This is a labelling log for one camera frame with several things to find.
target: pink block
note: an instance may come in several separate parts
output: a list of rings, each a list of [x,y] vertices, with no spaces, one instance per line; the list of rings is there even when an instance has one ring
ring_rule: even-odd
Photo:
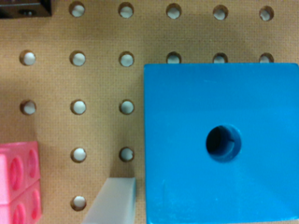
[[[39,178],[37,142],[0,145],[0,204],[9,204]]]
[[[11,202],[0,205],[1,224],[35,224],[41,218],[39,181]]]

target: hole in blue block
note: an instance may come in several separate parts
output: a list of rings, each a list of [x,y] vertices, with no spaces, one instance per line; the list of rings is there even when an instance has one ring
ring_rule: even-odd
[[[214,128],[206,138],[206,149],[215,161],[230,161],[241,150],[239,131],[231,125]]]

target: blue wooden cube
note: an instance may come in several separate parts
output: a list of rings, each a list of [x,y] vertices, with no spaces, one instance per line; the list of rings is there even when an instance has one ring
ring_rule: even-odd
[[[148,64],[144,86],[148,224],[298,218],[297,64]]]

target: brown pegboard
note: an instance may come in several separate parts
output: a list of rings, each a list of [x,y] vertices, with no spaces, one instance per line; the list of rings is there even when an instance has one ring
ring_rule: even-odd
[[[177,0],[182,14],[166,16],[173,1],[132,0],[130,19],[119,13],[121,1],[82,0],[81,18],[69,13],[72,1],[53,1],[52,18],[0,20],[0,142],[39,142],[43,217],[41,224],[80,223],[105,180],[137,178],[136,224],[145,224],[145,172],[143,126],[143,65],[165,63],[176,51],[183,63],[211,63],[224,52],[229,63],[257,63],[270,52],[275,62],[298,63],[298,1]],[[228,8],[225,21],[213,17],[217,5]],[[262,21],[263,6],[274,9],[271,21]],[[29,49],[33,66],[19,61]],[[74,66],[74,50],[86,63]],[[119,57],[130,51],[131,67]],[[36,102],[33,116],[24,116],[20,103]],[[70,104],[82,99],[87,111],[74,115]],[[125,116],[119,103],[130,99],[135,112]],[[70,153],[83,147],[87,159],[74,163]],[[122,162],[123,147],[135,151],[132,162]],[[70,201],[82,195],[87,207],[75,212]]]

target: pegboard hole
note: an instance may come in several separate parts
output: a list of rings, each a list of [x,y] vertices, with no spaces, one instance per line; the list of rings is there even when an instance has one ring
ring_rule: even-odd
[[[36,56],[31,50],[26,49],[22,51],[20,54],[20,62],[21,64],[26,66],[33,65],[36,62]]]
[[[26,215],[24,205],[20,203],[13,213],[12,224],[25,224],[25,220]]]
[[[216,6],[213,10],[213,15],[215,19],[224,21],[228,16],[228,9],[223,5]]]
[[[166,57],[167,63],[181,63],[181,57],[176,52],[170,52]]]
[[[240,133],[231,125],[214,128],[206,138],[206,150],[215,161],[230,161],[240,149]]]
[[[228,63],[228,58],[224,53],[217,53],[213,58],[213,63]]]
[[[86,151],[81,147],[75,148],[71,152],[71,159],[77,163],[84,162],[86,160]]]
[[[69,60],[74,66],[82,66],[86,62],[85,54],[82,51],[75,50],[71,55],[69,56]]]
[[[19,14],[26,16],[26,17],[32,17],[35,16],[37,13],[34,10],[31,9],[21,9],[19,10]]]
[[[72,201],[71,201],[71,207],[79,212],[84,210],[84,208],[86,207],[86,200],[84,197],[82,196],[76,196]]]
[[[124,100],[120,104],[120,112],[122,112],[122,114],[124,115],[130,115],[134,112],[134,110],[135,110],[134,104],[130,100]]]
[[[32,193],[32,200],[33,200],[33,211],[31,214],[32,219],[36,219],[38,213],[40,211],[40,195],[37,190]]]
[[[33,115],[36,112],[36,103],[32,100],[25,100],[20,104],[20,111],[24,115]]]
[[[262,7],[260,10],[260,18],[262,21],[271,21],[274,17],[274,10],[269,6]]]
[[[35,178],[38,169],[38,156],[36,151],[33,149],[30,150],[29,152],[28,168],[29,168],[29,176],[31,178]]]
[[[23,181],[23,165],[19,158],[15,158],[11,162],[9,174],[12,189],[18,190],[21,187]]]
[[[119,7],[119,13],[121,17],[125,19],[129,19],[133,16],[134,14],[134,8],[131,3],[121,3]]]
[[[121,54],[120,64],[123,67],[130,67],[133,65],[133,63],[134,63],[134,55],[131,52],[125,51]]]
[[[69,6],[69,13],[73,17],[81,17],[85,13],[85,6],[82,3],[80,3],[80,2],[73,2]]]
[[[273,63],[274,58],[270,53],[264,53],[260,57],[260,63]]]
[[[120,159],[121,161],[128,162],[134,159],[135,153],[129,148],[124,147],[120,151]]]
[[[181,7],[176,3],[170,4],[166,9],[166,14],[169,18],[175,20],[181,15]]]
[[[86,104],[84,101],[76,100],[71,104],[71,111],[76,115],[82,115],[86,111]]]

